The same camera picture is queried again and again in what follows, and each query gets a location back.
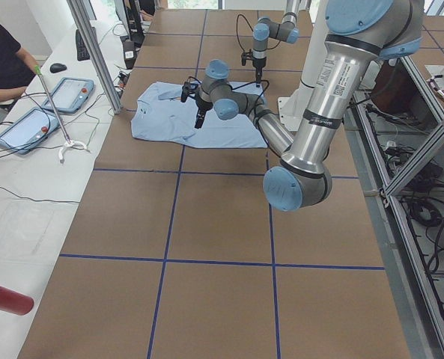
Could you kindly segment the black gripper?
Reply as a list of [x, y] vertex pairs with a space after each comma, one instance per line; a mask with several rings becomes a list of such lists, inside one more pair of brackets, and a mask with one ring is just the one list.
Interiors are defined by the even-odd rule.
[[259, 88], [261, 86], [261, 78], [263, 76], [264, 59], [254, 58], [252, 60], [253, 67], [255, 68], [255, 86]]
[[198, 107], [195, 128], [200, 129], [203, 126], [206, 113], [212, 108], [212, 102], [202, 99], [199, 95], [196, 95], [195, 104]]

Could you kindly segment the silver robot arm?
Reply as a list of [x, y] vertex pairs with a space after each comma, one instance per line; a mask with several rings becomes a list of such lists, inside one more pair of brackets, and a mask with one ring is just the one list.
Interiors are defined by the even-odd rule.
[[422, 1], [328, 1], [316, 19], [317, 25], [327, 27], [321, 42], [327, 54], [295, 135], [260, 96], [233, 90], [224, 61], [212, 60], [201, 84], [186, 83], [182, 97], [194, 95], [197, 129], [210, 109], [221, 120], [244, 114], [252, 121], [279, 156], [279, 165], [263, 180], [271, 206], [287, 212], [318, 204], [332, 189], [323, 160], [353, 92], [372, 61], [401, 58], [419, 49], [423, 16]]
[[286, 43], [295, 43], [299, 36], [297, 17], [300, 0], [287, 1], [281, 22], [274, 22], [269, 17], [258, 19], [253, 29], [252, 64], [255, 68], [255, 84], [261, 86], [263, 68], [267, 62], [268, 40], [274, 39]]

